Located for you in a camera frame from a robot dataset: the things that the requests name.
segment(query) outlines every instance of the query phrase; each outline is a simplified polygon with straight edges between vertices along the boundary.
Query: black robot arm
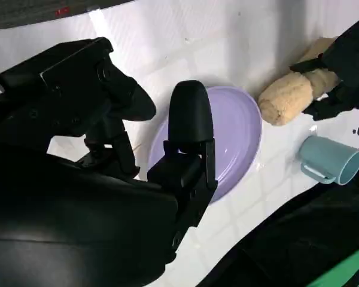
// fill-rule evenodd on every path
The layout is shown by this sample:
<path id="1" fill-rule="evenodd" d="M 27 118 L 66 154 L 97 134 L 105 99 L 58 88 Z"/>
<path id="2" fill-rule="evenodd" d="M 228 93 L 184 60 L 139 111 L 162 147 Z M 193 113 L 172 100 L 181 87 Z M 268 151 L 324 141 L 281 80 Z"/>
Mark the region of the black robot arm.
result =
<path id="1" fill-rule="evenodd" d="M 297 63 L 290 69 L 300 73 L 328 69 L 341 79 L 339 85 L 327 93 L 327 98 L 313 101 L 303 111 L 312 115 L 314 120 L 333 118 L 343 111 L 359 109 L 359 21 L 316 59 Z"/>
<path id="2" fill-rule="evenodd" d="M 175 87 L 165 155 L 148 182 L 133 179 L 123 120 L 149 120 L 156 107 L 110 52 L 106 38 L 67 42 L 0 74 L 0 286 L 144 286 L 217 188 L 197 81 Z M 56 135 L 86 135 L 90 152 L 77 162 L 46 154 Z"/>

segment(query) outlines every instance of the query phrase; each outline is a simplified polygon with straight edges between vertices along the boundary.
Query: red mark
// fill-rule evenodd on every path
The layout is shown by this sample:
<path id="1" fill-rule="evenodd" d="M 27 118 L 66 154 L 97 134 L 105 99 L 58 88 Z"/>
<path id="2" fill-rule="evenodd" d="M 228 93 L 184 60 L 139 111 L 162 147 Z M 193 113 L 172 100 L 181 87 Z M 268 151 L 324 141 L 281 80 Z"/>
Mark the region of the red mark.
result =
<path id="1" fill-rule="evenodd" d="M 69 13 L 69 7 L 64 7 L 64 8 L 58 9 L 58 10 L 56 10 L 56 12 L 54 12 L 54 14 L 56 16 L 63 16 L 68 13 Z"/>

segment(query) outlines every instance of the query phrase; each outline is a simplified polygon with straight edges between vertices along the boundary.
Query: mug handle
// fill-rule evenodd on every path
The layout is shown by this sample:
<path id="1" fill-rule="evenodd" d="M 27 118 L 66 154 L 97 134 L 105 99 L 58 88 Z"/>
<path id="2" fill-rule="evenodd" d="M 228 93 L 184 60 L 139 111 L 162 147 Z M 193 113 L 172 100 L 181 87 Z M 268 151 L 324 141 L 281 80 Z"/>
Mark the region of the mug handle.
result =
<path id="1" fill-rule="evenodd" d="M 308 166 L 308 167 L 310 167 L 312 169 L 315 169 L 315 170 L 318 170 L 318 169 L 314 168 L 314 166 L 311 165 L 310 163 L 309 164 L 307 164 L 307 163 L 301 163 L 300 164 L 300 169 L 302 170 L 302 172 L 305 175 L 310 176 L 311 178 L 313 178 L 316 181 L 319 181 L 322 184 L 332 184 L 336 179 L 335 176 L 327 174 L 327 173 L 325 174 L 325 177 L 323 178 L 322 176 L 317 175 L 315 172 L 312 172 L 311 170 L 307 169 L 306 166 Z"/>

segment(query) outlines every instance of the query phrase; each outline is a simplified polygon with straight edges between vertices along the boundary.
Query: yellow sponge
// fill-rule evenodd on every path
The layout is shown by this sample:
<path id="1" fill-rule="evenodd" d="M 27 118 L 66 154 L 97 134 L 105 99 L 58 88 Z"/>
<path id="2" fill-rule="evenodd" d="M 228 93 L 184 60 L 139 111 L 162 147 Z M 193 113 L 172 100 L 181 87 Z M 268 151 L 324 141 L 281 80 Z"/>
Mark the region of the yellow sponge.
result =
<path id="1" fill-rule="evenodd" d="M 335 38 L 315 41 L 300 62 L 313 59 L 326 51 Z M 305 74 L 290 72 L 272 83 L 258 99 L 262 118 L 274 126 L 290 122 L 306 109 L 314 99 L 332 90 L 339 83 L 334 72 L 316 69 Z"/>

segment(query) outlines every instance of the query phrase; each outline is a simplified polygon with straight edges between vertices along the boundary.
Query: white tiled surface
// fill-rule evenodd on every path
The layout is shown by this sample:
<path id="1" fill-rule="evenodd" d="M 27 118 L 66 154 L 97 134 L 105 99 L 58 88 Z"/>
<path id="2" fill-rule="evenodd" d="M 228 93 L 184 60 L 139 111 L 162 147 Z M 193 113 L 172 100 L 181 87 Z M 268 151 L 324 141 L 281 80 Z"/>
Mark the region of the white tiled surface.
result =
<path id="1" fill-rule="evenodd" d="M 146 123 L 126 122 L 142 167 L 174 85 L 189 78 L 228 84 L 256 97 L 318 36 L 336 36 L 359 19 L 359 0 L 137 0 L 90 15 L 0 31 L 0 72 L 59 42 L 108 37 L 113 62 L 157 105 Z M 301 115 L 285 127 L 263 123 L 258 154 L 245 177 L 191 228 L 178 258 L 152 287 L 192 287 L 243 236 L 287 200 L 315 185 L 296 152 L 311 133 L 359 147 L 359 111 L 318 124 Z M 76 160 L 82 139 L 55 139 L 50 152 Z"/>

